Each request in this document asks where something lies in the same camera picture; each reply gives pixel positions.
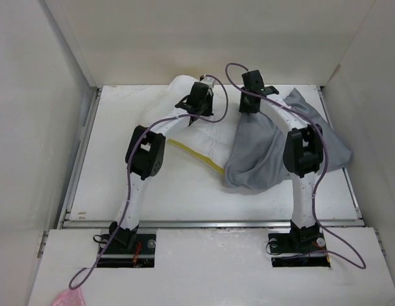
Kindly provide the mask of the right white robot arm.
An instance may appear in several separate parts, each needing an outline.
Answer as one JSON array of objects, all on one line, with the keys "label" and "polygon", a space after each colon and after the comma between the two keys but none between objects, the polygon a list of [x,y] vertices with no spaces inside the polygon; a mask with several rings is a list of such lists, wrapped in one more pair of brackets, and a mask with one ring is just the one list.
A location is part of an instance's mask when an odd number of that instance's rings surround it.
[{"label": "right white robot arm", "polygon": [[242,74],[240,111],[263,113],[285,137],[282,161],[290,174],[294,208],[288,233],[269,234],[269,252],[273,256],[308,253],[318,249],[315,243],[321,237],[320,227],[313,213],[313,191],[317,173],[324,158],[324,149],[318,132],[308,120],[288,106],[279,91],[264,85],[258,70]]}]

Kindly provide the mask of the grey pillowcase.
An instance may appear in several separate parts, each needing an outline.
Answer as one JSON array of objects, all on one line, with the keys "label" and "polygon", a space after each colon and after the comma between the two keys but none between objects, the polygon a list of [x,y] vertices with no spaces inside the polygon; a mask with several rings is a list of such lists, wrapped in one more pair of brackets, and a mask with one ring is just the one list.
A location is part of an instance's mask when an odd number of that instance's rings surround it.
[{"label": "grey pillowcase", "polygon": [[[346,167],[351,161],[352,151],[302,94],[292,89],[284,102],[322,128],[329,155],[327,171]],[[270,118],[259,113],[243,113],[230,157],[225,163],[225,186],[266,191],[284,180],[290,180],[290,174],[283,164],[285,142],[286,137]]]}]

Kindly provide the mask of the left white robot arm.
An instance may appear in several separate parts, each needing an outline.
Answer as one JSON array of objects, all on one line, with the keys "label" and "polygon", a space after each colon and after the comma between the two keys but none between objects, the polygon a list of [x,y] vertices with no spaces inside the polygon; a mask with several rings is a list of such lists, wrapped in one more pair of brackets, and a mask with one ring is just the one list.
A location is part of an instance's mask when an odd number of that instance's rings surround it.
[{"label": "left white robot arm", "polygon": [[128,192],[115,221],[109,226],[109,233],[119,251],[127,253],[135,248],[142,197],[150,178],[157,175],[163,166],[167,136],[201,117],[212,115],[214,84],[214,78],[203,77],[164,118],[147,127],[139,125],[134,129],[125,157]]}]

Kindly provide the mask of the white pillow with yellow edge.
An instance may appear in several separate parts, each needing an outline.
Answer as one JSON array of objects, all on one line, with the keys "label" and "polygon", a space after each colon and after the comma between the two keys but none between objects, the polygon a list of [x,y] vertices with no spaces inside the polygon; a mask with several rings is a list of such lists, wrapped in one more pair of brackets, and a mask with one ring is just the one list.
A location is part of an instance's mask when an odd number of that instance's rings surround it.
[{"label": "white pillow with yellow edge", "polygon": [[[189,94],[196,78],[187,75],[175,77],[166,89],[153,98],[143,111],[140,125],[148,126],[168,117],[175,104]],[[211,120],[225,118],[216,124],[198,120],[191,126],[168,137],[167,143],[189,153],[218,172],[225,173],[225,164],[231,154],[239,113],[239,91],[227,85],[226,92],[220,85],[214,87],[213,113]]]}]

